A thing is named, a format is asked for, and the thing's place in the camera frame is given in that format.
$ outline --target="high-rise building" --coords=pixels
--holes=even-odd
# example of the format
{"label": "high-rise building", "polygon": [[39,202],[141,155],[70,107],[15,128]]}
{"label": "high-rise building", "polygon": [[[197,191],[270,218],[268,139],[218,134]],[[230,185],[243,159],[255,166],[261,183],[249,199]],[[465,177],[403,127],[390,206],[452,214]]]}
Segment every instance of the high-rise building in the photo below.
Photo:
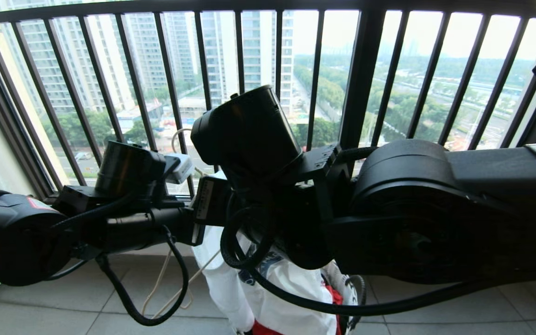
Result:
{"label": "high-rise building", "polygon": [[[63,0],[0,0],[0,11],[40,6],[54,6]],[[281,105],[290,111],[292,96],[292,45],[293,12],[283,13],[282,61],[281,61]],[[233,93],[239,92],[238,64],[234,13],[204,12],[201,14],[208,82],[212,106],[225,102]],[[187,12],[163,13],[165,38],[172,64],[173,79],[180,88],[201,87],[200,56],[198,52],[194,14]],[[87,18],[100,59],[111,100],[118,110],[134,106],[130,92],[130,76],[125,55],[121,47],[119,30],[112,15],[93,15]],[[126,14],[126,32],[130,51],[140,85],[148,96],[149,91],[166,87],[166,75],[158,40],[157,26],[153,13]],[[74,110],[61,70],[57,64],[53,47],[42,21],[25,21],[22,24],[30,52],[45,85],[51,104],[56,112]],[[68,59],[70,73],[77,84],[79,98],[85,108],[103,110],[102,93],[88,55],[80,23],[77,18],[54,20],[62,51]],[[15,47],[15,36],[11,26],[4,35],[13,51],[17,64],[23,57]],[[275,83],[276,64],[276,12],[245,11],[242,13],[242,40],[244,59],[245,91],[261,85]],[[23,80],[31,82],[26,66],[19,65]],[[42,106],[33,85],[28,85],[30,98],[35,106]]]}
{"label": "high-rise building", "polygon": [[[202,13],[202,31],[206,50],[208,82],[212,105],[217,106],[238,93],[238,65],[233,13]],[[293,12],[283,13],[281,105],[291,109],[293,72]],[[245,91],[275,84],[276,13],[241,13]]]}
{"label": "high-rise building", "polygon": [[[0,0],[0,11],[21,9],[38,6],[53,6],[58,4],[54,0]],[[119,59],[119,47],[114,39],[109,39],[111,18],[107,16],[91,17],[87,23],[92,31],[92,39],[97,47],[102,71],[106,75],[107,86],[110,90],[111,101],[118,109],[131,108],[134,102],[129,93],[123,64]],[[81,34],[80,23],[77,18],[63,18],[54,21],[61,50],[68,59],[70,75],[77,84],[77,93],[84,108],[91,110],[104,110],[106,108],[94,68],[88,55],[87,46]],[[49,40],[47,30],[42,21],[24,21],[21,24],[28,48],[34,63],[38,68],[47,96],[56,112],[71,112],[74,105],[65,85],[61,70],[58,66],[53,46]],[[24,64],[23,56],[17,45],[15,35],[10,25],[3,27],[6,41],[11,47],[13,59],[17,64]],[[31,82],[26,66],[19,66],[21,76],[25,82]],[[28,85],[30,99],[34,106],[42,106],[40,98],[33,85]]]}

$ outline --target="red fabric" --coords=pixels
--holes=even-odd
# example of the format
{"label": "red fabric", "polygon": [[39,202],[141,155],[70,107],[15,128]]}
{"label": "red fabric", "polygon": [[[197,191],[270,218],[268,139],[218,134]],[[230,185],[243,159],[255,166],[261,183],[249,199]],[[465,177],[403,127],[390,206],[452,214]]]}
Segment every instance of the red fabric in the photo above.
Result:
{"label": "red fabric", "polygon": [[[342,297],[338,291],[336,291],[332,286],[326,285],[326,289],[330,291],[332,295],[332,303],[334,305],[342,305]],[[336,314],[336,335],[341,335],[341,323],[339,320],[340,316]]]}
{"label": "red fabric", "polygon": [[[326,285],[326,289],[332,295],[332,303],[334,305],[342,305],[342,296],[338,291],[336,291],[332,286]],[[338,320],[338,315],[336,316],[336,335],[341,335],[340,321]],[[251,328],[253,335],[282,335],[276,331],[266,328],[259,324],[258,322],[254,323],[254,326]]]}
{"label": "red fabric", "polygon": [[277,333],[276,331],[273,331],[272,329],[268,329],[258,322],[254,323],[254,326],[252,328],[253,335],[282,335],[281,333]]}

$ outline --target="tiled floor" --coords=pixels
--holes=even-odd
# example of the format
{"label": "tiled floor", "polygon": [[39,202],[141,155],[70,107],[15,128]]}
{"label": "tiled floor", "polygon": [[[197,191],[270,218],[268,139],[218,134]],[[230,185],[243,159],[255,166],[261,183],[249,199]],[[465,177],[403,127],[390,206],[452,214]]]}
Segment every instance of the tiled floor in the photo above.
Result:
{"label": "tiled floor", "polygon": [[[120,256],[111,265],[140,307],[154,285],[162,257]],[[191,274],[195,262],[188,259]],[[178,289],[176,263],[147,308],[156,312]],[[395,301],[438,287],[387,277],[369,279],[368,303]],[[0,287],[0,335],[231,335],[206,282],[192,283],[194,302],[157,327],[128,316],[107,278],[94,263],[54,282],[23,288]],[[536,299],[521,284],[480,291],[411,312],[363,318],[355,335],[536,335]]]}

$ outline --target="sky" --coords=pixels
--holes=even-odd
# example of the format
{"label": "sky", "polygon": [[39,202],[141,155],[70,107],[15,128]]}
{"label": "sky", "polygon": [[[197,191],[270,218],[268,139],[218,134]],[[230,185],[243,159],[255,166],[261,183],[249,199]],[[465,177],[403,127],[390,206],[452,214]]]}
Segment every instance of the sky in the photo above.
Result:
{"label": "sky", "polygon": [[[359,14],[357,11],[326,11],[322,47],[334,49],[348,47],[355,40]],[[400,11],[386,14],[381,45],[390,48],[396,40]],[[413,44],[418,55],[430,55],[442,19],[441,12],[414,11],[409,15],[403,46]],[[442,55],[468,57],[475,42],[481,15],[478,13],[452,13],[446,32]],[[479,53],[479,58],[504,59],[519,24],[518,17],[493,15]],[[294,38],[296,54],[313,54],[317,31],[317,11],[296,11]],[[536,59],[536,19],[531,19],[523,36],[517,59]]]}

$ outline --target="car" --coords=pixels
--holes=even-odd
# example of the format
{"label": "car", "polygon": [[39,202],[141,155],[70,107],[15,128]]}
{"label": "car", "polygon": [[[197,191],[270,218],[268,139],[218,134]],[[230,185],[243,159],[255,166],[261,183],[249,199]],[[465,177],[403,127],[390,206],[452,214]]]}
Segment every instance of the car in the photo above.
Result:
{"label": "car", "polygon": [[92,158],[92,154],[91,153],[86,153],[86,152],[79,152],[79,153],[76,153],[76,155],[74,156],[74,159],[76,161],[80,161],[82,159],[91,159]]}

